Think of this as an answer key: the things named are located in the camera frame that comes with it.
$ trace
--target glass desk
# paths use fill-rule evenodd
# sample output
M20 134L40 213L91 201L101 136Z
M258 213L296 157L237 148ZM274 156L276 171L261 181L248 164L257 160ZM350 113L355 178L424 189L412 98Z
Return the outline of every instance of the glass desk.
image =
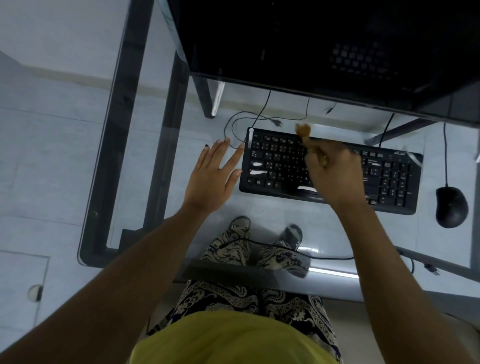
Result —
M174 62L175 46L157 3L153 3L150 26L149 18L148 9L133 15L131 10L126 23L79 248L79 261L85 265L106 266L179 209L190 173L204 145L224 138L224 126L234 113L245 109L260 111L258 106L252 108L232 101L235 92L240 90L251 95L256 104L263 104L268 94L263 89L227 84L225 94L228 96L230 92L229 97L222 101L214 119L206 118L187 66L179 59ZM286 117L301 117L305 112L307 97L274 91L270 99L272 104L265 109L266 116L282 112ZM281 110L284 103L290 107L288 111ZM348 124L345 121L337 122L342 128L331 126L336 121L319 116L324 115L328 106L331 103L310 100L312 114L305 121L312 126L312 136L358 144L374 136L359 131L359 127L345 129ZM343 110L348 110L343 120L348 120L349 115L354 118L356 113L366 112L350 105L345 105ZM324 121L330 126L319 124ZM409 119L398 118L398 123L406 121ZM245 137L250 125L250 120L239 121L235 134ZM277 127L268 120L259 120L256 127L294 133L295 122L285 120ZM366 127L378 125L363 124L362 128ZM227 136L236 146L230 129L227 129ZM435 262L442 273L440 276L417 262L415 278L444 312L460 316L474 310L480 297L480 283L465 278L478 279L479 240L474 222L477 219L475 157L479 134L476 129L448 125L447 138L449 184L465 194L470 206L467 220L450 230L441 228L435 221L435 190L444 183L440 123L383 143L386 148L421 153L424 161L416 214L403 216L379 212L378 216L394 245L419 260ZM225 160L233 151L229 148ZM253 240L274 242L288 224L295 223L303 231L299 251L316 257L352 256L343 228L328 205L245 194L237 186L232 197L198 231L177 274L177 281L205 279L362 300L358 279L315 271L324 269L355 275L354 260L310 259L307 263L311 271L304 278L284 270L201 261L199 258L210 242L239 215L252 220ZM443 271L442 262L435 258L453 263L450 267L463 277ZM405 263L411 268L410 259L405 258Z

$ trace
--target computer mouse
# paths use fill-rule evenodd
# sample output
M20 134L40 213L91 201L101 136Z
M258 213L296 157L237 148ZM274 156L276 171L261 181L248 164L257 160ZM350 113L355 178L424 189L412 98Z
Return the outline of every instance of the computer mouse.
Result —
M462 191L455 187L437 189L437 212L439 225L446 229L456 228L468 215L468 203Z

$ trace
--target keyboard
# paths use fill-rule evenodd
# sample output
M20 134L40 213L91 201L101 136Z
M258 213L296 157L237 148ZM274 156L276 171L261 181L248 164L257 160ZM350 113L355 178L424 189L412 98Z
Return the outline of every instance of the keyboard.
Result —
M325 203L313 187L295 134L249 128L240 191ZM344 143L361 156L365 199L377 211L413 215L417 209L423 155Z

